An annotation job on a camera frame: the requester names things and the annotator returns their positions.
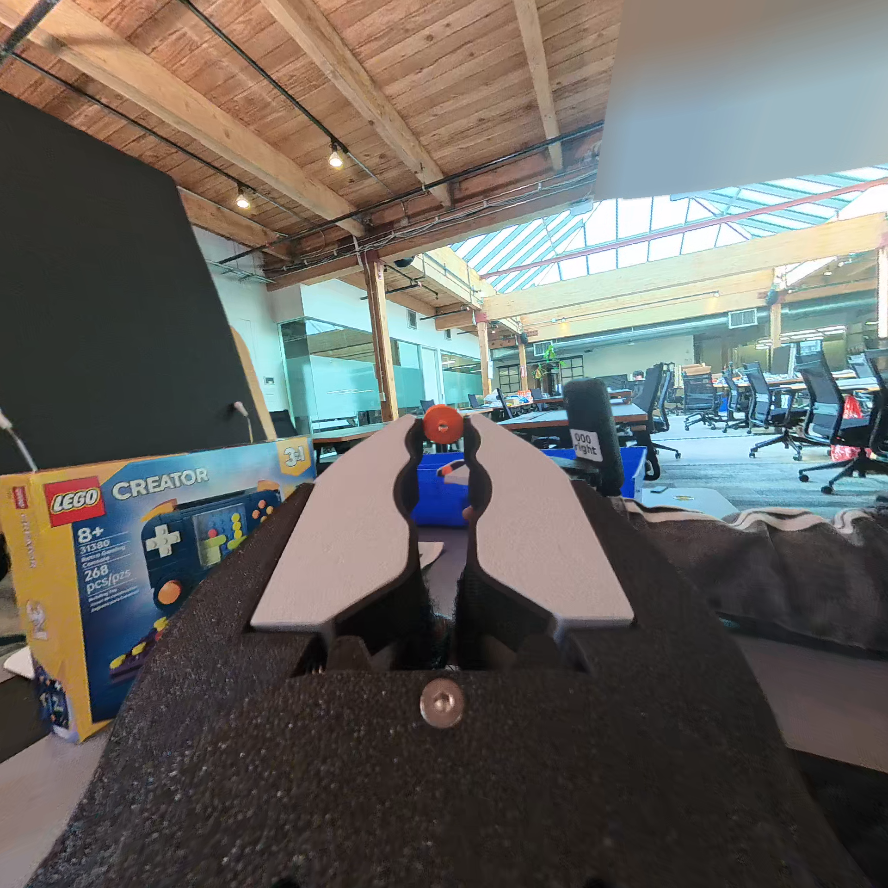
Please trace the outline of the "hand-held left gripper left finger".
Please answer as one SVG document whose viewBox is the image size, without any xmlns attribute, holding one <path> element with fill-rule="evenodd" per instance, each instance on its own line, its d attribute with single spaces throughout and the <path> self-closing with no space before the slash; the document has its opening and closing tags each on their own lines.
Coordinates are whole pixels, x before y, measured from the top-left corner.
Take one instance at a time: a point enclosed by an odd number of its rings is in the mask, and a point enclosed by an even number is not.
<svg viewBox="0 0 888 888">
<path fill-rule="evenodd" d="M 403 416 L 320 475 L 250 618 L 252 629 L 331 631 L 420 570 L 411 512 L 423 439 L 422 421 Z"/>
</svg>

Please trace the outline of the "frosted glass partition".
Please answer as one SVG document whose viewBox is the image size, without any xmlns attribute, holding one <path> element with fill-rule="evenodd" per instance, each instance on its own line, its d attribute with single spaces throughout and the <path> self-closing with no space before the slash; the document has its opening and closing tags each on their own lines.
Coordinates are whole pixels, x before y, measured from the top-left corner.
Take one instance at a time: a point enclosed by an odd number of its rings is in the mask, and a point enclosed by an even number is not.
<svg viewBox="0 0 888 888">
<path fill-rule="evenodd" d="M 370 331 L 301 317 L 279 325 L 290 415 L 299 430 L 320 432 L 383 421 Z M 390 338 L 395 417 L 429 404 L 470 408 L 483 397 L 478 358 Z"/>
</svg>

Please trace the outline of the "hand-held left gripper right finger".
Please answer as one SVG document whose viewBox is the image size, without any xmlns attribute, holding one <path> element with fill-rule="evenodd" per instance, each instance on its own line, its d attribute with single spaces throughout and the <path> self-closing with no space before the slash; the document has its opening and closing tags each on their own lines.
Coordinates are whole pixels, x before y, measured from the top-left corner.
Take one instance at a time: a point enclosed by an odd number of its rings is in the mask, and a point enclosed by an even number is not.
<svg viewBox="0 0 888 888">
<path fill-rule="evenodd" d="M 489 419 L 464 431 L 483 580 L 550 630 L 629 626 L 632 606 L 568 475 Z"/>
</svg>

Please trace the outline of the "black flag panel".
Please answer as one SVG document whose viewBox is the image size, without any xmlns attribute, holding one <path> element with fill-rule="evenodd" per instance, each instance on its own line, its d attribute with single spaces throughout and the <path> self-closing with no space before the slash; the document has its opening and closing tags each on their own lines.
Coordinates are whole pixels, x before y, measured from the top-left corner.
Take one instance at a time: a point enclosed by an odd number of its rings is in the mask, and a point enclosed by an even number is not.
<svg viewBox="0 0 888 888">
<path fill-rule="evenodd" d="M 164 173 L 2 93 L 1 406 L 37 468 L 267 440 Z"/>
</svg>

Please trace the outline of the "wooden support column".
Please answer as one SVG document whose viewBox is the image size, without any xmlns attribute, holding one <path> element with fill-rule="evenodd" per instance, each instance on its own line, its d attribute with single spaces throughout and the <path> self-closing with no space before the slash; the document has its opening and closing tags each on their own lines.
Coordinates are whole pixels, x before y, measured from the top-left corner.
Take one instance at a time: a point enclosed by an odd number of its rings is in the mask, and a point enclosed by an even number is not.
<svg viewBox="0 0 888 888">
<path fill-rule="evenodd" d="M 382 422 L 398 419 L 394 357 L 387 317 L 383 263 L 377 250 L 365 250 L 361 261 L 368 293 L 371 336 L 379 387 Z"/>
</svg>

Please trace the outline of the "orange toy nut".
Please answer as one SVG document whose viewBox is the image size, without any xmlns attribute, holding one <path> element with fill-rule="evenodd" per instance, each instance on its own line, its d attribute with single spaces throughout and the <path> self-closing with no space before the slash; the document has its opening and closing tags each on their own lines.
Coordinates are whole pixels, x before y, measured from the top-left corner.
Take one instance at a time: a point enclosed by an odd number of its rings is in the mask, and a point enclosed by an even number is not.
<svg viewBox="0 0 888 888">
<path fill-rule="evenodd" d="M 448 447 L 463 437 L 462 414 L 454 407 L 434 404 L 425 411 L 423 429 L 425 437 L 433 444 Z"/>
</svg>

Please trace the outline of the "toy brick set box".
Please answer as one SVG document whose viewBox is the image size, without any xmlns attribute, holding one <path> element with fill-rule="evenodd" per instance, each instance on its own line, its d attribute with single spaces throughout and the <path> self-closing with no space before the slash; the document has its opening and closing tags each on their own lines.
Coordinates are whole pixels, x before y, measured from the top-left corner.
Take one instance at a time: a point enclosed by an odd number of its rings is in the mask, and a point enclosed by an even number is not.
<svg viewBox="0 0 888 888">
<path fill-rule="evenodd" d="M 2 476 L 38 706 L 79 742 L 117 716 L 198 585 L 316 476 L 310 437 Z"/>
</svg>

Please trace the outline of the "blue plastic bin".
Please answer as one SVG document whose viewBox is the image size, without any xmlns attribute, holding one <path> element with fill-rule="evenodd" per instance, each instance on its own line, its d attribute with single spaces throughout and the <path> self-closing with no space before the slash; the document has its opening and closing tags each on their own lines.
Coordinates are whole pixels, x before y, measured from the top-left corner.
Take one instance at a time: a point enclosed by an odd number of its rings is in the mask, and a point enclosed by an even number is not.
<svg viewBox="0 0 888 888">
<path fill-rule="evenodd" d="M 463 510 L 469 507 L 467 486 L 445 484 L 436 475 L 438 468 L 454 460 L 463 460 L 463 452 L 452 451 L 423 455 L 417 468 L 419 499 L 412 517 L 417 527 L 466 527 Z M 647 450 L 620 449 L 623 483 L 620 495 L 637 498 L 641 492 L 647 465 Z"/>
</svg>

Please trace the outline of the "long wooden office desk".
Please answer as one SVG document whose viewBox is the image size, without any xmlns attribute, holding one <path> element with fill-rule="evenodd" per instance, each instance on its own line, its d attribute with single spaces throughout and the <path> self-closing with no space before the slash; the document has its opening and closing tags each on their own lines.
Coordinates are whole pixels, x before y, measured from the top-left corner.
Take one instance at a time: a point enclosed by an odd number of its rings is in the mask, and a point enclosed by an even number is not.
<svg viewBox="0 0 888 888">
<path fill-rule="evenodd" d="M 648 414 L 640 411 L 633 404 L 620 404 L 612 401 L 610 411 L 614 417 L 615 425 L 618 427 L 641 428 L 648 422 Z M 498 425 L 511 432 L 541 434 L 542 430 L 547 428 L 567 428 L 568 417 L 565 409 L 550 409 L 514 416 L 498 423 Z"/>
</svg>

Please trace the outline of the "rounded wooden board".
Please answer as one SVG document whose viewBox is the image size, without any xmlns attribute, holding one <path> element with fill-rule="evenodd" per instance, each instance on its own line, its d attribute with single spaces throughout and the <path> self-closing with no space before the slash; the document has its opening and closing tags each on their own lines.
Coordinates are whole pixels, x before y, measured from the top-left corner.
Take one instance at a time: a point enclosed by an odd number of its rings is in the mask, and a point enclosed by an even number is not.
<svg viewBox="0 0 888 888">
<path fill-rule="evenodd" d="M 250 422 L 255 427 L 253 431 L 261 428 L 265 439 L 274 441 L 277 439 L 276 431 L 273 426 L 270 411 L 265 403 L 265 396 L 263 394 L 259 382 L 259 377 L 252 361 L 250 349 L 241 334 L 237 331 L 237 329 L 235 329 L 235 327 L 230 326 L 229 329 L 233 337 L 250 392 L 252 407 L 244 408 L 246 410 L 246 414 L 250 416 Z"/>
</svg>

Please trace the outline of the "row of black office chairs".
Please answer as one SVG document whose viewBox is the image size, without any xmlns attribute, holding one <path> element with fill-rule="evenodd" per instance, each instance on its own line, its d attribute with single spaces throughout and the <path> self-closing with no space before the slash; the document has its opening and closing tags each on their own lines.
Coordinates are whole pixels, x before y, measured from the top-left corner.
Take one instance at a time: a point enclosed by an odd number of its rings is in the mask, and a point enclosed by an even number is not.
<svg viewBox="0 0 888 888">
<path fill-rule="evenodd" d="M 746 365 L 749 430 L 762 427 L 779 432 L 777 437 L 761 439 L 752 446 L 749 458 L 781 445 L 802 464 L 797 472 L 801 483 L 808 483 L 813 472 L 836 470 L 821 488 L 823 494 L 833 494 L 839 481 L 853 475 L 886 475 L 886 350 L 864 351 L 853 356 L 851 363 L 860 364 L 866 375 L 834 377 L 823 351 L 802 355 L 796 365 L 801 383 L 770 381 L 757 362 Z M 846 440 L 857 448 L 857 456 L 833 463 L 829 451 L 840 443 L 845 394 L 858 391 L 872 398 L 869 425 Z"/>
</svg>

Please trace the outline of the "flat white device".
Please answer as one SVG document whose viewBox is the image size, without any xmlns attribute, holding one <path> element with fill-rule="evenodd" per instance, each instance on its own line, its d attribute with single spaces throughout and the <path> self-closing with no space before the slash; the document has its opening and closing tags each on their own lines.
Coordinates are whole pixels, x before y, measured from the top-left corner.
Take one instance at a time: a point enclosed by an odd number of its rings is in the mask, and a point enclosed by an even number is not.
<svg viewBox="0 0 888 888">
<path fill-rule="evenodd" d="M 715 518 L 725 518 L 739 511 L 723 494 L 707 487 L 645 487 L 639 494 L 639 501 L 649 508 L 679 508 Z"/>
</svg>

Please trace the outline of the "red bag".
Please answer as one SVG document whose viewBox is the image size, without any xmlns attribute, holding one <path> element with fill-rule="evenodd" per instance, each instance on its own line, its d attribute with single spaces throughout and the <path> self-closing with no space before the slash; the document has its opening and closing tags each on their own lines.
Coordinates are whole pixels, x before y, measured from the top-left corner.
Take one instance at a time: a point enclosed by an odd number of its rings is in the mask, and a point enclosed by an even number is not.
<svg viewBox="0 0 888 888">
<path fill-rule="evenodd" d="M 848 435 L 854 436 L 858 430 L 866 429 L 870 421 L 872 398 L 866 392 L 849 392 L 845 394 L 845 405 L 840 426 L 840 443 L 832 445 L 829 451 L 831 462 L 839 463 L 853 459 L 858 450 L 853 444 L 846 443 Z"/>
</svg>

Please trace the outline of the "person's right forearm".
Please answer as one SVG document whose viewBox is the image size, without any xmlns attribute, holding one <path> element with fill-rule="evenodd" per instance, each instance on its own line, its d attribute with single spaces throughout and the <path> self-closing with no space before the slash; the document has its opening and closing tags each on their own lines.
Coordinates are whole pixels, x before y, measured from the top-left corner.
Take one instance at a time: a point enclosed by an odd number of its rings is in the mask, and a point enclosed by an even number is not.
<svg viewBox="0 0 888 888">
<path fill-rule="evenodd" d="M 886 659 L 885 496 L 831 518 L 789 507 L 717 518 L 631 499 L 611 503 L 741 631 Z"/>
</svg>

